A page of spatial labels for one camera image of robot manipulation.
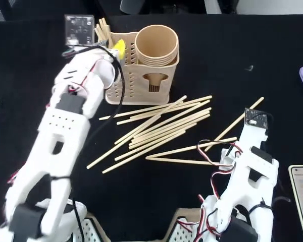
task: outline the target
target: red wire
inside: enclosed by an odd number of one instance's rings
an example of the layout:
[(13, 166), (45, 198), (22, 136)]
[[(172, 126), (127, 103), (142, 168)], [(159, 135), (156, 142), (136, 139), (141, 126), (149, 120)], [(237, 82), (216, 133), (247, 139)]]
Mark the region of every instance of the red wire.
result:
[(202, 197), (202, 195), (201, 195), (201, 194), (198, 194), (197, 198), (200, 200), (200, 202), (201, 202), (201, 203), (203, 203), (203, 202), (204, 202), (204, 198)]
[(214, 195), (216, 196), (217, 199), (220, 198), (219, 196), (219, 193), (217, 192), (217, 188), (213, 182), (213, 177), (216, 175), (216, 174), (223, 174), (223, 175), (227, 175), (227, 174), (231, 174), (233, 172), (235, 168), (235, 164), (233, 165), (233, 167), (230, 169), (230, 170), (220, 170), (220, 171), (215, 171), (211, 174), (211, 178), (210, 178), (210, 183), (211, 183), (211, 187), (212, 187), (212, 190), (213, 190), (213, 193)]
[(230, 166), (230, 167), (231, 167), (231, 166), (233, 166), (233, 165), (220, 164), (220, 163), (215, 163), (215, 162), (213, 162), (213, 161), (209, 158), (209, 156), (208, 156), (205, 152), (203, 152), (203, 150), (199, 147), (200, 143), (203, 142), (203, 141), (217, 142), (218, 144), (229, 144), (229, 145), (231, 145), (231, 146), (237, 148), (237, 149), (242, 153), (242, 150), (240, 149), (240, 147), (237, 146), (235, 143), (227, 143), (227, 142), (212, 141), (212, 140), (200, 140), (200, 141), (198, 142), (198, 144), (196, 145), (196, 148), (197, 148), (198, 152), (201, 154), (201, 156), (203, 156), (203, 158), (206, 159), (206, 161), (208, 161), (211, 165), (214, 165), (214, 166), (224, 166), (224, 167), (229, 167), (229, 166)]
[(189, 231), (190, 233), (192, 233), (192, 230), (191, 230), (190, 228), (186, 227), (184, 224), (181, 224), (181, 221), (178, 221), (178, 220), (177, 220), (177, 223), (178, 223), (180, 226), (182, 226), (183, 228), (185, 228), (187, 231)]

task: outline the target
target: paper cup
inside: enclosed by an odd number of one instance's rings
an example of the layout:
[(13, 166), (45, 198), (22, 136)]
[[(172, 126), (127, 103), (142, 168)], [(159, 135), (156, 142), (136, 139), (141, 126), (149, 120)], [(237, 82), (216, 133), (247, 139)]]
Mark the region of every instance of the paper cup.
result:
[(174, 30), (164, 25), (150, 25), (136, 35), (136, 55), (145, 65), (166, 66), (177, 55), (178, 37)]

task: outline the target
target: black surface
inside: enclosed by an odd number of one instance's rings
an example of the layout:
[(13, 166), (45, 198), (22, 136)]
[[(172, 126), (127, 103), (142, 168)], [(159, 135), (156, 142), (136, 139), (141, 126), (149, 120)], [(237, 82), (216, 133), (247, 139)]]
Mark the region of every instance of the black surface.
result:
[[(111, 18), (113, 31), (131, 32), (149, 24), (172, 27), (180, 40), (180, 64), (176, 69), (171, 100), (213, 95), (211, 118), (154, 152), (190, 146), (213, 139), (259, 97), (256, 109), (274, 115), (267, 152), (280, 162), (280, 179), (292, 197), (287, 168), (303, 164), (303, 16), (120, 16)], [(0, 222), (10, 174), (25, 162), (37, 135), (37, 127), (51, 95), (54, 77), (66, 63), (63, 19), (0, 24)], [(103, 102), (98, 116), (115, 106)], [(123, 111), (136, 107), (126, 106)], [(93, 128), (102, 122), (93, 120)], [(166, 164), (144, 156), (105, 175), (122, 147), (87, 170), (86, 165), (109, 150), (113, 142), (136, 123), (112, 122), (86, 148), (74, 170), (77, 200), (101, 223), (111, 240), (162, 238), (178, 207), (199, 206), (197, 194), (212, 193), (208, 166)], [(242, 122), (227, 137), (239, 136)], [(219, 159), (219, 147), (209, 155)], [(173, 157), (201, 160), (195, 152)], [(222, 192), (227, 179), (217, 177)], [(276, 195), (281, 195), (279, 188)], [(275, 241), (303, 241), (293, 200), (273, 208)]]

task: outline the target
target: wooden chopstick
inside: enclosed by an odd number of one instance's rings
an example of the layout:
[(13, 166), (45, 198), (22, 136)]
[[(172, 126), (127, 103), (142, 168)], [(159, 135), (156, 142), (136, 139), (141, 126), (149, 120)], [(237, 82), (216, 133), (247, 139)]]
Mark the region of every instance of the wooden chopstick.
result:
[[(223, 140), (220, 140), (220, 141), (221, 142), (232, 142), (232, 141), (235, 141), (235, 140), (237, 140), (237, 137), (223, 139)], [(203, 148), (203, 147), (207, 147), (207, 146), (210, 146), (210, 145), (216, 145), (216, 144), (218, 144), (218, 143), (209, 142), (209, 143), (205, 143), (205, 144), (200, 144), (200, 147)], [(196, 145), (193, 145), (193, 146), (183, 147), (183, 148), (176, 149), (176, 150), (169, 150), (169, 151), (166, 151), (166, 152), (162, 152), (162, 153), (158, 153), (158, 154), (154, 154), (154, 155), (149, 155), (149, 157), (160, 157), (160, 156), (164, 156), (164, 155), (171, 155), (171, 154), (180, 153), (180, 152), (184, 152), (184, 151), (188, 151), (188, 150), (195, 150), (195, 149), (196, 149)]]
[(147, 136), (138, 137), (136, 140), (132, 141), (132, 144), (137, 144), (137, 143), (139, 143), (141, 141), (144, 141), (146, 139), (150, 139), (150, 138), (152, 138), (154, 136), (157, 136), (157, 135), (159, 135), (159, 134), (161, 134), (163, 132), (166, 132), (168, 130), (172, 130), (172, 129), (177, 128), (177, 127), (179, 128), (179, 127), (181, 127), (182, 125), (184, 125), (186, 123), (196, 123), (196, 122), (199, 122), (199, 121), (201, 121), (201, 120), (203, 120), (205, 118), (208, 118), (208, 117), (210, 117), (210, 114), (208, 112), (201, 113), (201, 114), (199, 114), (197, 116), (193, 116), (191, 119), (187, 119), (186, 121), (183, 121), (181, 123), (177, 123), (177, 124), (175, 124), (173, 126), (169, 126), (167, 128), (164, 128), (164, 129), (160, 128), (160, 130), (157, 131), (157, 132), (152, 131), (151, 134), (148, 133), (149, 135), (147, 134)]
[(155, 126), (152, 126), (151, 128), (149, 128), (149, 129), (147, 129), (147, 130), (139, 133), (138, 135), (135, 136), (135, 138), (137, 138), (139, 136), (142, 136), (144, 134), (147, 134), (148, 132), (150, 132), (150, 131), (152, 131), (152, 130), (154, 130), (156, 128), (159, 128), (159, 127), (161, 127), (161, 126), (163, 126), (163, 125), (165, 125), (165, 124), (167, 124), (167, 123), (169, 123), (169, 122), (177, 119), (178, 117), (182, 117), (182, 116), (186, 115), (187, 113), (192, 112), (192, 111), (198, 109), (199, 107), (202, 107), (202, 106), (208, 104), (209, 102), (210, 102), (210, 100), (204, 101), (204, 102), (200, 103), (197, 106), (191, 107), (188, 110), (185, 110), (185, 111), (183, 111), (183, 112), (181, 112), (181, 113), (179, 113), (179, 114), (177, 114), (177, 115), (175, 115), (175, 116), (173, 116), (173, 117), (171, 117), (171, 118), (169, 118), (167, 120), (164, 120), (163, 122), (160, 122), (159, 124), (157, 124)]
[(197, 124), (196, 122), (191, 121), (191, 122), (188, 122), (188, 123), (186, 123), (186, 124), (184, 124), (184, 125), (182, 125), (182, 126), (176, 127), (175, 129), (170, 129), (170, 130), (168, 130), (167, 132), (163, 132), (163, 133), (161, 133), (161, 134), (159, 134), (159, 135), (156, 135), (156, 136), (154, 136), (154, 137), (151, 137), (151, 138), (149, 138), (149, 139), (147, 139), (147, 140), (143, 140), (143, 141), (138, 142), (138, 143), (131, 143), (131, 144), (129, 144), (129, 149), (131, 150), (131, 149), (134, 149), (134, 148), (139, 147), (139, 146), (141, 146), (141, 145), (150, 143), (150, 142), (152, 142), (152, 141), (154, 141), (154, 140), (157, 140), (157, 139), (159, 139), (159, 138), (161, 138), (161, 137), (163, 137), (163, 136), (166, 136), (166, 135), (168, 135), (168, 134), (171, 134), (171, 133), (173, 133), (173, 132), (176, 132), (176, 131), (179, 131), (179, 130), (183, 130), (183, 129), (186, 130), (186, 129), (192, 128), (192, 127), (195, 126), (196, 124)]
[(158, 131), (160, 131), (160, 130), (162, 130), (162, 129), (166, 129), (166, 128), (170, 127), (170, 126), (174, 126), (174, 125), (177, 125), (177, 124), (185, 123), (185, 122), (187, 122), (187, 121), (189, 121), (189, 120), (192, 120), (192, 119), (195, 118), (196, 116), (197, 116), (197, 117), (200, 117), (200, 116), (202, 116), (202, 115), (209, 114), (209, 113), (210, 113), (210, 110), (211, 110), (211, 108), (209, 107), (209, 108), (203, 109), (203, 110), (201, 110), (201, 111), (199, 111), (199, 112), (193, 113), (193, 114), (191, 114), (191, 115), (189, 115), (189, 116), (186, 116), (186, 117), (184, 117), (184, 118), (181, 118), (181, 119), (179, 119), (179, 120), (177, 120), (177, 121), (175, 121), (175, 122), (169, 123), (169, 124), (164, 125), (164, 126), (158, 128), (158, 129), (155, 129), (155, 130), (153, 130), (152, 132), (149, 132), (149, 133), (144, 134), (144, 135), (142, 135), (142, 136), (139, 136), (139, 137), (137, 137), (137, 138), (133, 138), (133, 139), (131, 140), (131, 142), (132, 142), (132, 143), (141, 142), (142, 140), (145, 139), (145, 137), (149, 136), (150, 134), (152, 134), (152, 133), (154, 133), (154, 132), (158, 132)]
[(140, 132), (141, 130), (146, 129), (147, 127), (149, 127), (149, 125), (151, 125), (152, 123), (156, 122), (156, 120), (158, 120), (160, 117), (161, 117), (160, 115), (154, 116), (154, 117), (150, 118), (149, 120), (147, 120), (146, 122), (144, 122), (142, 125), (138, 126), (138, 129), (135, 132), (133, 132), (130, 136), (128, 136), (127, 138), (125, 138), (124, 140), (122, 140), (120, 143), (118, 143), (116, 146), (114, 146), (108, 152), (106, 152), (105, 154), (103, 154), (102, 156), (100, 156), (94, 162), (92, 162), (91, 164), (89, 164), (86, 167), (86, 169), (90, 169), (93, 166), (95, 166), (96, 164), (98, 164), (100, 161), (102, 161), (104, 158), (106, 158), (112, 152), (114, 152), (119, 147), (121, 147), (122, 145), (124, 145), (125, 143), (127, 143), (127, 141), (129, 141), (136, 133)]
[[(208, 100), (208, 99), (211, 99), (211, 98), (212, 98), (212, 96), (201, 97), (201, 98), (198, 98), (198, 99), (194, 99), (194, 100), (185, 102), (185, 104), (190, 104), (190, 103), (199, 102), (199, 101), (205, 101), (205, 100)], [(123, 112), (123, 113), (119, 113), (119, 114), (115, 115), (115, 117), (128, 116), (128, 115), (132, 115), (132, 114), (135, 114), (135, 113), (141, 113), (141, 112), (147, 112), (147, 111), (151, 111), (151, 110), (156, 110), (156, 109), (160, 109), (160, 108), (163, 108), (163, 107), (168, 107), (171, 104), (172, 104), (172, 102), (164, 104), (164, 105), (147, 107), (147, 108), (138, 109), (138, 110), (134, 110), (134, 111), (130, 111), (130, 112)], [(100, 117), (99, 120), (106, 120), (108, 118), (110, 118), (110, 116)]]
[(173, 162), (173, 163), (183, 163), (183, 164), (194, 164), (194, 165), (211, 165), (208, 161), (200, 160), (183, 160), (183, 159), (170, 159), (170, 158), (161, 158), (161, 157), (150, 157), (147, 156), (146, 160), (156, 160), (163, 162)]
[(134, 153), (137, 153), (137, 152), (140, 151), (140, 150), (146, 149), (146, 148), (148, 148), (149, 146), (152, 146), (152, 145), (154, 145), (154, 144), (157, 144), (157, 143), (159, 143), (160, 141), (163, 141), (163, 140), (165, 140), (165, 139), (167, 139), (167, 138), (169, 138), (169, 137), (171, 137), (171, 136), (173, 136), (173, 135), (175, 135), (175, 134), (178, 134), (178, 133), (180, 133), (182, 130), (187, 130), (187, 129), (190, 128), (190, 127), (186, 127), (186, 129), (181, 129), (181, 130), (178, 130), (178, 131), (173, 131), (173, 132), (171, 132), (171, 133), (168, 134), (168, 135), (165, 135), (165, 136), (163, 136), (163, 137), (160, 137), (159, 139), (156, 139), (156, 140), (154, 140), (154, 141), (152, 141), (152, 142), (150, 142), (150, 143), (148, 143), (148, 144), (145, 144), (145, 145), (143, 145), (143, 146), (140, 146), (140, 147), (137, 148), (137, 149), (134, 149), (134, 150), (129, 151), (129, 152), (123, 154), (123, 155), (120, 155), (120, 156), (118, 156), (118, 157), (115, 158), (115, 161), (121, 160), (121, 159), (123, 159), (123, 158), (125, 158), (125, 157), (127, 157), (127, 156), (129, 156), (129, 155), (132, 155), (132, 154), (134, 154)]
[[(177, 107), (185, 106), (185, 105), (188, 105), (188, 104), (191, 104), (191, 103), (202, 102), (202, 101), (205, 101), (205, 100), (209, 100), (211, 98), (212, 98), (212, 96), (201, 97), (201, 98), (198, 98), (198, 99), (194, 99), (194, 100), (191, 100), (191, 101), (188, 101), (188, 102), (184, 102), (184, 103), (178, 104)], [(137, 114), (135, 116), (131, 116), (130, 118), (141, 117), (141, 116), (145, 116), (147, 114), (156, 113), (156, 112), (157, 111), (155, 111), (155, 110), (154, 111), (150, 111), (150, 112), (145, 112), (145, 113)]]
[[(264, 97), (261, 97), (260, 99), (258, 99), (252, 106), (250, 106), (250, 109), (254, 109), (256, 106), (258, 106), (262, 101), (264, 100)], [(219, 134), (214, 140), (217, 141), (219, 139), (221, 139), (226, 133), (228, 133), (233, 127), (236, 126), (237, 123), (239, 123), (242, 119), (244, 118), (244, 112), (242, 113), (242, 115), (240, 115), (231, 125), (229, 125), (221, 134)], [(210, 150), (212, 147), (208, 146), (205, 151)]]
[(163, 144), (165, 144), (165, 143), (167, 143), (167, 142), (169, 142), (169, 141), (171, 141), (171, 140), (173, 140), (173, 139), (175, 139), (178, 136), (183, 135), (183, 134), (185, 134), (185, 131), (181, 131), (181, 132), (179, 132), (179, 133), (177, 133), (173, 136), (170, 136), (169, 138), (167, 138), (167, 139), (165, 139), (165, 140), (163, 140), (163, 141), (161, 141), (161, 142), (159, 142), (159, 143), (157, 143), (153, 146), (150, 146), (150, 147), (148, 147), (147, 149), (145, 149), (143, 151), (140, 151), (139, 153), (137, 153), (137, 154), (135, 154), (135, 155), (133, 155), (133, 156), (131, 156), (131, 157), (129, 157), (129, 158), (127, 158), (127, 159), (125, 159), (125, 160), (123, 160), (123, 161), (121, 161), (121, 162), (119, 162), (119, 163), (117, 163), (117, 164), (115, 164), (111, 167), (109, 167), (108, 169), (105, 169), (104, 171), (102, 171), (102, 173), (105, 174), (109, 171), (112, 171), (112, 170), (116, 169), (117, 167), (122, 166), (122, 165), (128, 163), (129, 161), (131, 161), (131, 160), (133, 160), (133, 159), (135, 159), (135, 158), (137, 158), (137, 157), (139, 157), (139, 156), (141, 156), (141, 155), (143, 155), (143, 154), (145, 154), (145, 153), (147, 153), (147, 152), (149, 152), (149, 151), (151, 151), (151, 150), (153, 150), (153, 149), (155, 149), (155, 148), (157, 148), (157, 147), (159, 147), (159, 146), (161, 146), (161, 145), (163, 145)]
[[(174, 111), (181, 110), (181, 109), (186, 109), (186, 108), (193, 107), (193, 106), (196, 106), (196, 105), (199, 105), (199, 104), (200, 104), (199, 102), (196, 102), (196, 103), (191, 103), (191, 104), (183, 105), (183, 106), (176, 107), (176, 108), (171, 108), (171, 109), (167, 110), (165, 113), (174, 112)], [(155, 113), (151, 113), (151, 114), (144, 115), (144, 116), (137, 117), (137, 118), (131, 118), (130, 117), (130, 119), (126, 119), (126, 120), (117, 122), (117, 125), (123, 125), (123, 124), (134, 122), (134, 121), (137, 121), (137, 120), (145, 119), (145, 118), (148, 118), (148, 117), (151, 117), (151, 116), (154, 116), (154, 115), (155, 115)]]
[[(162, 115), (164, 112), (166, 112), (167, 110), (171, 109), (172, 107), (174, 107), (175, 105), (177, 105), (178, 103), (180, 103), (181, 101), (183, 101), (186, 98), (186, 95), (184, 95), (183, 97), (181, 97), (180, 99), (178, 99), (177, 101), (173, 102), (171, 105), (169, 105), (168, 107), (166, 107), (165, 109), (162, 109), (162, 111), (160, 111), (157, 115)], [(124, 135), (123, 137), (121, 137), (120, 139), (118, 139), (115, 142), (115, 145), (120, 143), (122, 140), (126, 139), (128, 136), (130, 136), (132, 133), (134, 133), (135, 129), (133, 129), (132, 131), (130, 131), (129, 133), (127, 133), (126, 135)]]

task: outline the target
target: robotic arm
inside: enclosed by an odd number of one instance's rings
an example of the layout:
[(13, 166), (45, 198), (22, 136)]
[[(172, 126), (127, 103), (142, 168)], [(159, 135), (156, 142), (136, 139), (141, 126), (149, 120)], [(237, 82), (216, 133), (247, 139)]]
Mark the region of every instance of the robotic arm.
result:
[[(120, 61), (123, 43), (122, 48), (109, 51)], [(74, 211), (65, 213), (70, 203), (69, 177), (88, 134), (89, 119), (96, 113), (104, 89), (115, 80), (112, 61), (105, 51), (93, 49), (76, 55), (55, 78), (38, 136), (7, 192), (0, 242), (65, 241), (72, 233), (67, 228), (77, 225)], [(51, 200), (28, 207), (25, 202), (29, 192), (46, 174), (52, 178)], [(83, 219), (85, 206), (77, 203), (76, 207)]]
[[(207, 216), (214, 212), (209, 217), (209, 224), (221, 235), (220, 241), (271, 241), (271, 205), (279, 163), (260, 150), (261, 143), (267, 140), (267, 128), (265, 113), (246, 109), (244, 128), (235, 143), (243, 152), (239, 155), (238, 149), (232, 146), (222, 150), (220, 163), (232, 166), (221, 166), (220, 169), (233, 169), (229, 184), (218, 200), (215, 196), (208, 196), (203, 203)], [(247, 209), (252, 228), (232, 216), (236, 205)]]

